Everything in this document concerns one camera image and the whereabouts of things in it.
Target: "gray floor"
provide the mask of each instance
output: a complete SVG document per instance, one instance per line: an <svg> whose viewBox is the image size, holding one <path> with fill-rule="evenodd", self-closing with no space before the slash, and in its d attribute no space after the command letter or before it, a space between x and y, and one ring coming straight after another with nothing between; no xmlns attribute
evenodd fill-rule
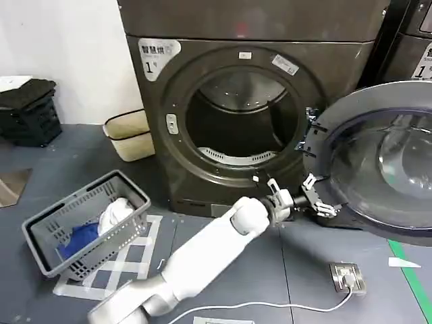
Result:
<svg viewBox="0 0 432 324"><path fill-rule="evenodd" d="M166 259L208 219L168 211L163 175L155 158L124 163L100 126L64 126L64 132L47 148L14 148L0 144L0 172L27 167L32 177L18 205L0 209L0 323L85 323L87 312L97 303L52 293L57 279L44 278L25 243L23 220L53 204L112 169L120 169L152 200L150 212L163 215L149 274L158 272ZM418 278L432 296L430 248L404 246L407 257L421 264ZM355 262L366 278L368 294L353 298L334 313L306 310L241 308L196 314L218 319L269 323L426 323L400 269L387 266L392 253L384 239L372 234L325 229L307 221L271 229L245 252L198 298L182 303L168 320L193 306L234 304L250 300L303 303L328 307L343 296L337 294L329 275L329 262ZM191 324L193 315L178 323Z"/></svg>

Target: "number 1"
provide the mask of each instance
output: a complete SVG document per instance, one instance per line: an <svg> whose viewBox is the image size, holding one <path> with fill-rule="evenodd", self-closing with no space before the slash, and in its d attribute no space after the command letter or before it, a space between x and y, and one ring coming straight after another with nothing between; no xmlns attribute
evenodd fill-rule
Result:
<svg viewBox="0 0 432 324"><path fill-rule="evenodd" d="M420 67L420 72L416 75L416 76L414 76L415 78L422 78L423 76L422 76L422 74L423 74L423 72L425 71L425 66L424 65L422 65L421 67Z"/></svg>
<svg viewBox="0 0 432 324"><path fill-rule="evenodd" d="M151 70L151 68L150 68L150 63L149 62L146 62L146 65L147 65L147 73L153 73L153 71Z"/></svg>

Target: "blue cloth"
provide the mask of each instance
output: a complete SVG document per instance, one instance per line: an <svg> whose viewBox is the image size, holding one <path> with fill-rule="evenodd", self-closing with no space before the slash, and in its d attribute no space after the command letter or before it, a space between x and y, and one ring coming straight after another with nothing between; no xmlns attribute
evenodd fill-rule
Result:
<svg viewBox="0 0 432 324"><path fill-rule="evenodd" d="M79 250L96 240L99 237L97 233L98 224L99 223L91 223L72 228L72 236L69 244L67 246L60 244L57 247L63 259L66 260L70 258Z"/></svg>

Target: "white wall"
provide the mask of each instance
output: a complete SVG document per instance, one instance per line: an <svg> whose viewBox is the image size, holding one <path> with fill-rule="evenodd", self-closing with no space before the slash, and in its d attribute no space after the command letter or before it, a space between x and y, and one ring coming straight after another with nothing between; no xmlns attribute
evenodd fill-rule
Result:
<svg viewBox="0 0 432 324"><path fill-rule="evenodd" d="M63 123L142 108L116 0L0 0L0 75L57 83Z"/></svg>

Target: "gray plastic basket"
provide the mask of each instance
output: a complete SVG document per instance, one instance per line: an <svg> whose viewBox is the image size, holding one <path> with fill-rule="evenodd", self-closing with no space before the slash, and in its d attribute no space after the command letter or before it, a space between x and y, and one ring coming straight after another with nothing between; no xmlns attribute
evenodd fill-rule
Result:
<svg viewBox="0 0 432 324"><path fill-rule="evenodd" d="M124 197L135 211L82 250L64 260L57 251L67 244L72 228L99 220L107 206ZM54 277L64 271L81 281L145 230L148 196L122 172L115 170L27 219L22 231L42 273Z"/></svg>

